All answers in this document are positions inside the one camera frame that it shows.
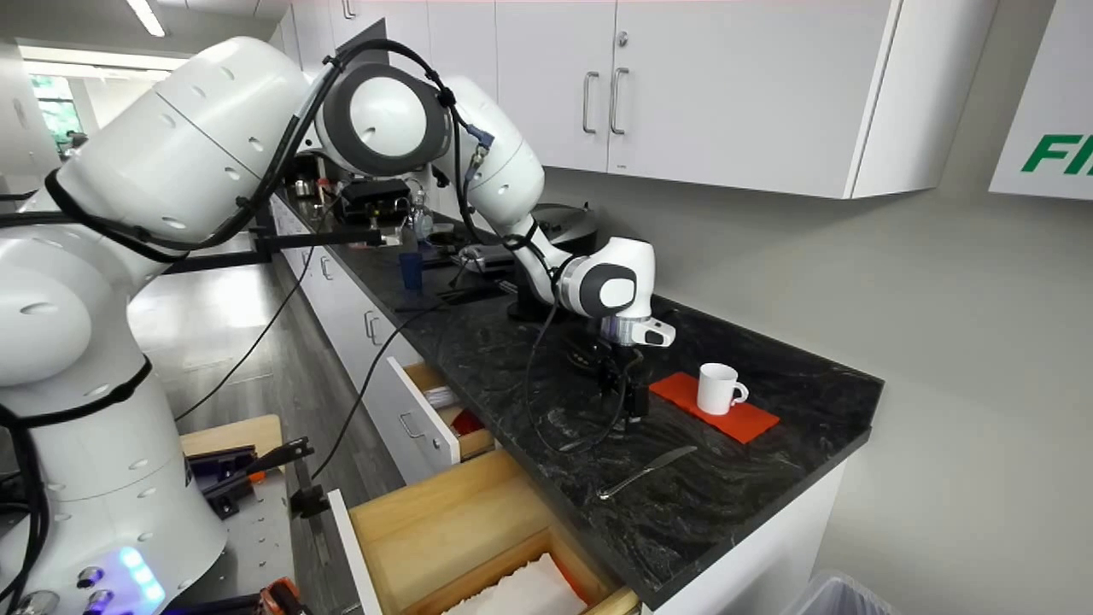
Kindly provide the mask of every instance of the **red coaster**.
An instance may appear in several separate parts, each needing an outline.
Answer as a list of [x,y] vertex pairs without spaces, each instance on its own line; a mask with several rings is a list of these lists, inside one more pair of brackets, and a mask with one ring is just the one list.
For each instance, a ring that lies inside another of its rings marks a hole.
[[777,425],[776,413],[752,406],[752,405],[736,405],[723,417],[704,413],[696,406],[696,379],[688,373],[672,373],[666,379],[657,379],[649,388],[649,392],[668,401],[672,406],[678,406],[688,417],[711,425],[712,432],[734,439],[736,445],[752,445],[753,439],[760,439],[764,432],[772,432]]

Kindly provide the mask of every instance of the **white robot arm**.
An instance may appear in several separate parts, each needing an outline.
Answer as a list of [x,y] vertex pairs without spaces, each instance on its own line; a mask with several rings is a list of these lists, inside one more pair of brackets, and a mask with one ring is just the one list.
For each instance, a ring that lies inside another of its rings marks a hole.
[[170,406],[146,379],[126,303],[170,260],[227,241],[265,204],[316,103],[329,145],[353,167],[436,163],[455,179],[472,167],[464,191],[512,241],[543,300],[598,319],[619,344],[672,344],[672,330],[649,316],[653,245],[612,241],[587,260],[551,245],[528,220],[543,167],[481,89],[359,72],[353,54],[337,52],[296,118],[302,79],[280,52],[243,38],[200,52],[25,204],[61,208],[71,226],[0,233],[10,333],[0,425],[17,436],[34,487],[30,515],[0,536],[8,615],[159,611],[220,555],[225,529],[184,480]]
[[666,348],[677,330],[653,319],[657,252],[649,242],[609,241],[592,257],[556,249],[532,220],[543,196],[543,163],[507,118],[472,83],[442,79],[455,106],[436,106],[439,89],[384,67],[359,67],[322,112],[334,161],[364,175],[439,167],[473,212],[506,241],[535,293],[601,325],[614,344]]

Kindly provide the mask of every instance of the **white cupboard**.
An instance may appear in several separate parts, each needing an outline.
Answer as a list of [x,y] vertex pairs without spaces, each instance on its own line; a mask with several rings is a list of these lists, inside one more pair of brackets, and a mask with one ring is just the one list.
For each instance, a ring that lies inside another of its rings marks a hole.
[[[430,54],[430,4],[427,0],[382,0],[384,38],[414,47],[427,63]],[[388,67],[421,75],[421,69],[399,54]]]
[[276,22],[271,44],[280,47],[287,60],[292,60],[301,67],[301,43],[296,43],[296,18],[292,7],[284,12],[284,18]]
[[382,0],[292,0],[292,18],[301,67],[316,75],[334,47],[382,22]]
[[427,0],[427,63],[497,97],[495,0]]
[[997,0],[497,0],[554,167],[819,199],[932,187]]

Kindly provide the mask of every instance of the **cabinet door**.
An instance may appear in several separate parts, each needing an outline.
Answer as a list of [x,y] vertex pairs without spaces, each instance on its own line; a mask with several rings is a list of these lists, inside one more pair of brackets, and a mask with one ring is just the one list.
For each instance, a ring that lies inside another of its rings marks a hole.
[[619,0],[609,170],[848,199],[893,18],[897,0]]
[[[433,63],[430,54],[430,4],[427,0],[382,0],[384,38],[411,44],[416,54]],[[421,69],[406,60],[388,60],[388,67],[421,75]]]
[[495,0],[430,0],[430,54],[439,75],[469,75],[497,97]]
[[292,7],[287,7],[284,18],[276,22],[276,28],[271,34],[271,44],[280,47],[287,60],[292,60],[301,67]]
[[[306,229],[296,221],[296,217],[272,196],[271,199],[271,220],[272,220],[272,229],[276,229],[276,235],[302,235]],[[302,276],[302,266],[306,266],[306,257],[310,257],[310,249],[306,245],[287,245],[287,249],[280,249],[280,257],[284,257],[284,265],[287,265],[287,269],[292,273],[292,276]]]
[[296,22],[296,63],[306,75],[306,83],[315,83],[322,75],[322,60],[332,52],[332,38],[329,38],[329,7],[334,0],[292,0],[292,22]]
[[614,4],[497,0],[497,103],[551,167],[604,170]]
[[302,276],[306,303],[341,358],[345,375],[353,388],[362,388],[379,348],[371,325],[374,303],[329,249],[315,249],[310,269],[315,273]]
[[332,52],[382,22],[382,0],[329,0]]

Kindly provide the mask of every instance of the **drawer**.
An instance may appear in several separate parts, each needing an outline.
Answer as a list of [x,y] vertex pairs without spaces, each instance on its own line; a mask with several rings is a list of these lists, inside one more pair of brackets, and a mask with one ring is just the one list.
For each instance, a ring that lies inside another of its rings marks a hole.
[[345,375],[359,389],[379,352],[371,325],[379,313],[371,307],[364,291],[341,269],[341,265],[322,245],[310,257],[302,293]]
[[442,379],[424,366],[404,366],[394,352],[374,366],[371,388],[364,392],[367,417],[406,481],[446,473],[493,448],[486,429],[462,432],[458,405],[436,409],[427,389],[442,388]]
[[[302,221],[272,196],[271,199],[271,220],[276,235],[306,235]],[[306,265],[306,245],[280,249],[287,260],[290,273],[301,276]]]
[[638,608],[535,496],[506,450],[349,511],[332,491],[337,542],[367,615],[442,611],[551,555],[594,615]]

